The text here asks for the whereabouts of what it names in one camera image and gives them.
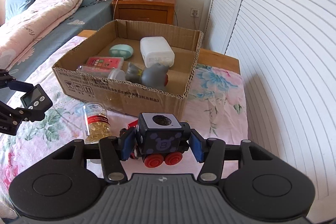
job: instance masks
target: drawer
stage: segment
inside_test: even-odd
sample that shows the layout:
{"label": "drawer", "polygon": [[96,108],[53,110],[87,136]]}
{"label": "drawer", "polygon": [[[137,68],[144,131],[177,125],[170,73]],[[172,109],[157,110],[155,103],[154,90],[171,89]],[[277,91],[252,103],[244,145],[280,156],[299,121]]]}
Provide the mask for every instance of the drawer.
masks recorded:
{"label": "drawer", "polygon": [[119,8],[119,19],[167,23],[167,11]]}

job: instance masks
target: floral tablecloth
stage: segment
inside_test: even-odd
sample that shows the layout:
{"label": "floral tablecloth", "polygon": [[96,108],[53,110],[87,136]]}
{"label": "floral tablecloth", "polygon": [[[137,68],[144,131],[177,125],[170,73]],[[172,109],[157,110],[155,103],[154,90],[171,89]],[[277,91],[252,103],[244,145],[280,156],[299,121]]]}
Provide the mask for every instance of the floral tablecloth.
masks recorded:
{"label": "floral tablecloth", "polygon": [[[8,202],[8,188],[19,173],[38,162],[69,141],[82,138],[83,103],[62,92],[51,69],[52,65],[66,52],[80,44],[85,38],[74,37],[52,54],[26,82],[41,84],[53,101],[53,107],[46,112],[41,122],[23,122],[16,136],[0,135],[0,217],[15,217]],[[21,106],[16,92],[8,104]],[[136,118],[109,111],[113,134]],[[240,144],[247,139],[246,102],[242,77],[234,72],[198,65],[192,82],[183,122],[188,122],[204,138],[217,137],[227,144]],[[180,163],[173,166],[165,164],[149,169],[141,160],[129,159],[123,167],[130,177],[132,173],[193,173],[197,175],[202,167],[192,152],[184,153]],[[224,165],[223,177],[237,169],[236,162]],[[88,163],[89,170],[102,177],[101,165]]]}

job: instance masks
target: rubber toy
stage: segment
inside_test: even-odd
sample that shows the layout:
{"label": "rubber toy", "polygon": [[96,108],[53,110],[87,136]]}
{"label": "rubber toy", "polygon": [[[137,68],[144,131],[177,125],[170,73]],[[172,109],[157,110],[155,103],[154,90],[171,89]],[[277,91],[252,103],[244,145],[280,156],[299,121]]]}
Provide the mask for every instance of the rubber toy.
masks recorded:
{"label": "rubber toy", "polygon": [[166,85],[168,83],[168,70],[168,65],[165,66],[159,63],[155,63],[150,68],[146,68],[144,70],[138,68],[132,63],[128,63],[126,81],[166,91]]}
{"label": "rubber toy", "polygon": [[118,44],[110,48],[109,54],[110,57],[123,57],[126,60],[133,55],[133,48],[130,45]]}

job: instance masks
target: gray plush toy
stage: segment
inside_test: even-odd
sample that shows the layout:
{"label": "gray plush toy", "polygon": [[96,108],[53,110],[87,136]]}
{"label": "gray plush toy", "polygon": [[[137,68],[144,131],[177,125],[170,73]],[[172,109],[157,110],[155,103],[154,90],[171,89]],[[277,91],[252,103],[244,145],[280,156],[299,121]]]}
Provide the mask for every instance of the gray plush toy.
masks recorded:
{"label": "gray plush toy", "polygon": [[169,66],[161,65],[159,63],[144,70],[132,63],[128,63],[126,81],[165,91],[168,83],[168,70]]}

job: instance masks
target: black toy train car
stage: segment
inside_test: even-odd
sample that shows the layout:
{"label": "black toy train car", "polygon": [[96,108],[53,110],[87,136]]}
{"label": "black toy train car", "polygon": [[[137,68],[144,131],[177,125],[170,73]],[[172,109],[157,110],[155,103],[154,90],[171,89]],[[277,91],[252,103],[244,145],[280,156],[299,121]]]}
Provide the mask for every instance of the black toy train car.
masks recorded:
{"label": "black toy train car", "polygon": [[[128,125],[135,127],[135,146],[131,158],[142,158],[146,167],[154,168],[163,163],[175,165],[189,149],[190,126],[178,122],[173,114],[141,113],[139,119]],[[126,132],[123,128],[120,136]]]}

